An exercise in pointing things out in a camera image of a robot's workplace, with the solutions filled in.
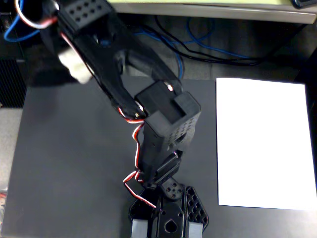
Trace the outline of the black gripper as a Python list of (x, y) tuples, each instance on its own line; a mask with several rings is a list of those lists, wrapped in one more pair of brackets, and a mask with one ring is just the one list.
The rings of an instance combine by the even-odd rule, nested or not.
[(48, 27), (40, 30), (40, 36), (43, 42), (40, 57), (43, 61), (59, 59), (80, 84), (86, 84), (92, 79), (92, 74), (85, 66), (81, 54), (57, 17), (53, 18)]

